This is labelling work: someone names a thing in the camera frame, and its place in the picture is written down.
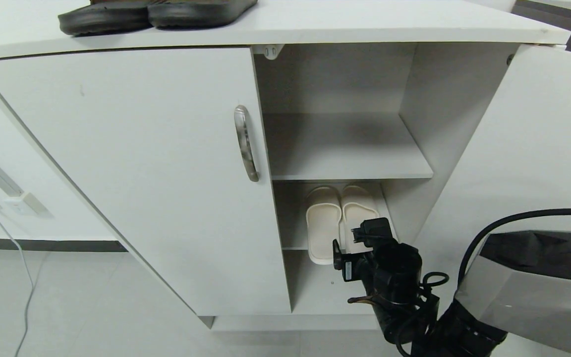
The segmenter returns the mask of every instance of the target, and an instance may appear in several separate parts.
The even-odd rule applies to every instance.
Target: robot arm
[[[372,305],[385,339],[404,357],[488,357],[508,332],[571,353],[571,233],[489,235],[466,272],[494,228],[549,215],[571,215],[571,209],[521,213],[483,229],[464,255],[455,299],[440,319],[431,288],[448,276],[428,273],[420,281],[417,249],[398,243],[387,219],[353,229],[355,241],[373,251],[342,254],[335,241],[335,268],[346,282],[363,283],[367,296],[348,302]],[[435,276],[441,280],[433,282]],[[411,353],[402,348],[408,342]]]

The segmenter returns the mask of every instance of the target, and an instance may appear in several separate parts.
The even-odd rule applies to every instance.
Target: tile floor
[[[188,327],[177,297],[128,253],[26,253],[37,287],[20,357],[398,357],[376,331],[219,332]],[[29,293],[17,251],[0,250],[0,357],[23,332]],[[566,357],[509,336],[494,357]]]

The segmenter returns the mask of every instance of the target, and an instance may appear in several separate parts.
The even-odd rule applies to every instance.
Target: power cord
[[[32,294],[34,294],[34,282],[32,281],[32,276],[30,275],[30,269],[28,269],[28,264],[25,262],[25,257],[23,256],[23,249],[19,243],[12,238],[12,235],[7,231],[3,224],[0,222],[0,227],[6,233],[7,237],[14,243],[17,249],[19,249],[19,253],[21,253],[21,260],[23,261],[23,266],[25,267],[25,273],[28,274],[28,280],[30,280],[30,295],[28,296],[28,301],[25,303],[25,310],[23,312],[23,323],[25,324],[25,329],[23,330],[23,337],[21,337],[21,341],[14,352],[14,357],[19,356],[19,351],[21,350],[21,346],[23,345],[23,341],[25,341],[25,335],[28,334],[28,308],[30,307],[30,301],[32,300]]]

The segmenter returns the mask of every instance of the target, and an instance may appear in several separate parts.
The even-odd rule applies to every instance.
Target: open cabinet door
[[[290,312],[249,48],[0,60],[0,94],[196,314]]]
[[[571,52],[523,45],[416,240],[422,271],[457,276],[480,230],[502,217],[571,208]],[[571,231],[571,217],[505,231]],[[439,291],[453,297],[455,283]]]

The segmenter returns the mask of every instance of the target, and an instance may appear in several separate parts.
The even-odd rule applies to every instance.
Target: metal handle
[[[248,114],[248,109],[246,109],[245,106],[237,106],[237,108],[235,108],[235,128],[237,131],[237,140],[239,141],[239,150],[242,152],[242,161],[244,161],[244,167],[250,181],[257,182],[259,181],[259,174],[257,173],[257,169],[254,167],[254,161],[252,160],[248,128],[245,124],[245,118],[247,116],[250,115]]]

